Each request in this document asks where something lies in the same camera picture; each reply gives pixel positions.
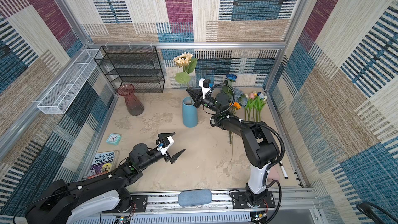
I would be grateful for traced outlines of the light blue cylindrical vase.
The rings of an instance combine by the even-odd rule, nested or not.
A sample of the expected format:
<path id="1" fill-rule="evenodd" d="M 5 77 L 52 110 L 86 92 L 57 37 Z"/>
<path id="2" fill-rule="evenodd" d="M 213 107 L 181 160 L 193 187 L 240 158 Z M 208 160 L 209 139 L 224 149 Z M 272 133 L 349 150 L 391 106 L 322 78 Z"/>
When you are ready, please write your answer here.
<path id="1" fill-rule="evenodd" d="M 183 124 L 188 128 L 198 125 L 198 110 L 193 105 L 193 100 L 187 96 L 182 101 L 182 119 Z"/>

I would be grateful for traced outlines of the cream sunflower with stem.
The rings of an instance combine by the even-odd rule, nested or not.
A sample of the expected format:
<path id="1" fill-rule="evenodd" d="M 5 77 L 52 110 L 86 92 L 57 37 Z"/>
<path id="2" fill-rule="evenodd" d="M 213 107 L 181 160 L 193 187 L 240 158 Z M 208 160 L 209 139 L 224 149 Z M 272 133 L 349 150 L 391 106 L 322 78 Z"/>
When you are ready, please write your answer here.
<path id="1" fill-rule="evenodd" d="M 182 53 L 173 59 L 174 63 L 182 69 L 182 72 L 176 73 L 175 80 L 181 84 L 190 88 L 191 76 L 190 74 L 194 72 L 197 66 L 198 59 L 194 57 L 193 54 L 189 52 Z"/>

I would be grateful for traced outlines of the dark blue rose stem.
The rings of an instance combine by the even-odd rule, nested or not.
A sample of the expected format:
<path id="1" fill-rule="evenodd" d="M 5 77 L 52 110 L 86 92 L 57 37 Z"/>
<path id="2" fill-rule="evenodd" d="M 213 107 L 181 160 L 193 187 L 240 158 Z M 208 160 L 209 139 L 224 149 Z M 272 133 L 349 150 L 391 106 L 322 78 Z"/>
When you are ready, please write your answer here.
<path id="1" fill-rule="evenodd" d="M 223 81 L 225 84 L 228 84 L 229 86 L 224 86 L 224 92 L 228 96 L 233 95 L 233 90 L 232 90 L 232 85 L 234 82 L 236 82 L 237 76 L 234 74 L 226 74 L 226 79 Z"/>

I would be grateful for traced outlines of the pale blue rose bouquet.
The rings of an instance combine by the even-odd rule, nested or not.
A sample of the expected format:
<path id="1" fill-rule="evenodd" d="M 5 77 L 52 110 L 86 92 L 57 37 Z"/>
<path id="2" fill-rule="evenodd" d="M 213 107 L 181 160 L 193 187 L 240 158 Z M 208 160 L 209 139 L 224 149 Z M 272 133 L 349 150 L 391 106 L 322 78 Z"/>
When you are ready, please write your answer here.
<path id="1" fill-rule="evenodd" d="M 228 86 L 222 86 L 221 91 L 227 95 L 230 103 L 232 103 L 232 101 L 234 100 L 234 102 L 238 103 L 241 107 L 247 106 L 248 98 L 238 88 L 235 88 L 229 84 Z"/>

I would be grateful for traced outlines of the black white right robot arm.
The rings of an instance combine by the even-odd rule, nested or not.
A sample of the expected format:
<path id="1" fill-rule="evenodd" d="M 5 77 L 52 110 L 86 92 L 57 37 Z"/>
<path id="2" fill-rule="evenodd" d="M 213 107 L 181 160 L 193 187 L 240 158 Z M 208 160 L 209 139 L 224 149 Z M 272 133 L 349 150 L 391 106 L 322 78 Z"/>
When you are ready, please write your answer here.
<path id="1" fill-rule="evenodd" d="M 208 89 L 188 88 L 187 92 L 196 108 L 200 106 L 214 112 L 210 124 L 241 137 L 245 154 L 251 164 L 246 184 L 246 199 L 250 207 L 263 203 L 271 184 L 267 183 L 272 167 L 285 155 L 285 144 L 279 134 L 265 122 L 242 120 L 232 113 L 234 103 L 227 97 L 218 100 L 211 96 L 216 87 Z"/>

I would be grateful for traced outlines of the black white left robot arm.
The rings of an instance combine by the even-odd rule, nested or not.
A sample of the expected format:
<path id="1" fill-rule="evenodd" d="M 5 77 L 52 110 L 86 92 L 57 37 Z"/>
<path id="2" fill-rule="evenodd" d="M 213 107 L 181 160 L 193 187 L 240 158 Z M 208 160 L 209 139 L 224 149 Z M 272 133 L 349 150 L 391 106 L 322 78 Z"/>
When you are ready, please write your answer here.
<path id="1" fill-rule="evenodd" d="M 127 212 L 132 207 L 127 186 L 143 176 L 150 165 L 163 159 L 175 163 L 182 151 L 170 156 L 174 133 L 160 133 L 156 147 L 146 144 L 134 146 L 129 156 L 116 169 L 103 175 L 66 183 L 52 182 L 39 196 L 27 205 L 25 218 L 29 224 L 70 224 L 102 211 Z"/>

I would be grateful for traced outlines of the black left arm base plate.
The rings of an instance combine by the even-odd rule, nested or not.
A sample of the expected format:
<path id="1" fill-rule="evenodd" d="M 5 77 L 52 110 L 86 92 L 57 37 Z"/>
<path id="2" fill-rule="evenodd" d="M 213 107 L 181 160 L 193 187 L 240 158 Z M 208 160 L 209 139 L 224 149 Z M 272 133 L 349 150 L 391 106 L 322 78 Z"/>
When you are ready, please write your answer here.
<path id="1" fill-rule="evenodd" d="M 131 195 L 123 197 L 118 206 L 118 213 L 143 213 L 146 211 L 148 195 Z"/>

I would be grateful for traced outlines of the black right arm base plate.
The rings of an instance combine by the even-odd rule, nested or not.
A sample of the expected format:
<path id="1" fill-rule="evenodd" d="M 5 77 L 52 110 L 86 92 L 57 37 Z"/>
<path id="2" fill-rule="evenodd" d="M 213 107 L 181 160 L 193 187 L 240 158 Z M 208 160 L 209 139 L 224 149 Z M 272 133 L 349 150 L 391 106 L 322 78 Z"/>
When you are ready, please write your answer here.
<path id="1" fill-rule="evenodd" d="M 246 192 L 240 192 L 238 190 L 230 190 L 229 196 L 232 199 L 234 209 L 276 207 L 273 193 L 269 190 L 259 194 L 260 197 L 257 200 L 248 198 Z"/>

